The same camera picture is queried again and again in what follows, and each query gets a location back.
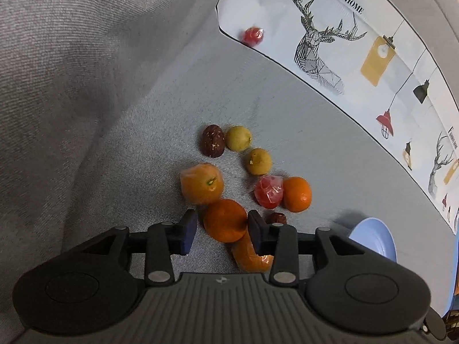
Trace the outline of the wrapped orange under gripper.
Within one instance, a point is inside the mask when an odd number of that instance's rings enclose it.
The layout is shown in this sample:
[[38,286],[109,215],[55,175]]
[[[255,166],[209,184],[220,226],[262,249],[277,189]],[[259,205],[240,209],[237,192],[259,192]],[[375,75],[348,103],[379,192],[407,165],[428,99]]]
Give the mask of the wrapped orange under gripper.
[[231,252],[236,265],[246,273],[266,273],[271,269],[274,257],[272,255],[258,255],[252,245],[248,231],[238,241],[234,242]]

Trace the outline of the bare orange near gripper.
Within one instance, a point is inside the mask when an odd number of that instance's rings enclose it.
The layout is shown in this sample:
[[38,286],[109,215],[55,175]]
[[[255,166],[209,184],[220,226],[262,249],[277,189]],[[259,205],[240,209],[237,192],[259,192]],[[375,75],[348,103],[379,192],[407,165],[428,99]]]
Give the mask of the bare orange near gripper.
[[234,243],[247,230],[247,212],[235,200],[220,199],[207,207],[203,224],[211,238],[222,243]]

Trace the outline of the orange object at edge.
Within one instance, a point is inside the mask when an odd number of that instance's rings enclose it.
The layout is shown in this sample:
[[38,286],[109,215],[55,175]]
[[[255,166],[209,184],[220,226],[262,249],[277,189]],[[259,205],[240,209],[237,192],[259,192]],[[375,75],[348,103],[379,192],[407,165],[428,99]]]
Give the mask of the orange object at edge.
[[454,288],[454,295],[453,295],[450,309],[449,311],[447,311],[447,313],[443,317],[444,324],[445,324],[446,331],[447,331],[447,337],[454,343],[458,343],[458,337],[459,337],[458,299],[459,299],[458,280],[456,280],[455,288]]

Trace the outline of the small dark red jujube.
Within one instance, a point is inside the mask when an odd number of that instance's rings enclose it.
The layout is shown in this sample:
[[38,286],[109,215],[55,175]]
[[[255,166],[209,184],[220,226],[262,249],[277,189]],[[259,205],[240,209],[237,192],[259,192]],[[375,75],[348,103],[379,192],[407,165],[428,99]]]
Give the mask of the small dark red jujube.
[[267,224],[287,224],[286,215],[280,212],[272,212],[266,218]]

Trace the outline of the light blue plate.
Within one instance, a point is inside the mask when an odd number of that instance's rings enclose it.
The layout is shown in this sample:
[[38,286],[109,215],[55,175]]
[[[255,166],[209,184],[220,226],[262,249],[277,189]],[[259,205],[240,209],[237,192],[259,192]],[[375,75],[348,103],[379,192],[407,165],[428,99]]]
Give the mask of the light blue plate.
[[380,219],[366,218],[361,220],[352,229],[349,238],[395,263],[398,261],[392,233]]

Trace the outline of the white deer print pillow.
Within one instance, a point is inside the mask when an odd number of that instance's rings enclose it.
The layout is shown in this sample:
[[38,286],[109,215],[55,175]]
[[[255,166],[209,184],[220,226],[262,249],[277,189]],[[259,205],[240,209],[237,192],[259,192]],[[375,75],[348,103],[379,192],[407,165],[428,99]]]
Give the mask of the white deer print pillow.
[[219,0],[219,26],[355,120],[458,230],[458,106],[435,59],[389,0]]

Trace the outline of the yellow-green round fruit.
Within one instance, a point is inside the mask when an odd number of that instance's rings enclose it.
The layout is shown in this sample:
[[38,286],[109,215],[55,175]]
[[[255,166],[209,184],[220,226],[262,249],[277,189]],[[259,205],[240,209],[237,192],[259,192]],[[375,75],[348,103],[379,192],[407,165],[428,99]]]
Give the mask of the yellow-green round fruit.
[[252,142],[252,133],[244,126],[234,126],[225,134],[225,143],[231,151],[245,151]]

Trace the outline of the yellow round fruit with stem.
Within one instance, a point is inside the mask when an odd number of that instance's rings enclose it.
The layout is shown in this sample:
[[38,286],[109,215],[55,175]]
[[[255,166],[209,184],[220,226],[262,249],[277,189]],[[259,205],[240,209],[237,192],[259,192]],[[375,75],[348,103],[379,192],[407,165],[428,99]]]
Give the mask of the yellow round fruit with stem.
[[272,167],[270,153],[263,148],[254,148],[246,159],[246,169],[251,175],[266,175]]

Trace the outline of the red wrapped fruit on pillow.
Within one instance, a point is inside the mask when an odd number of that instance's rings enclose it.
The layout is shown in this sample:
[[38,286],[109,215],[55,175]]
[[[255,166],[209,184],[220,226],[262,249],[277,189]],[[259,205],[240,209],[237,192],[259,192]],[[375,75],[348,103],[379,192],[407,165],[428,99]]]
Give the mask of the red wrapped fruit on pillow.
[[264,30],[258,26],[246,29],[241,36],[241,42],[248,47],[258,46],[264,39]]

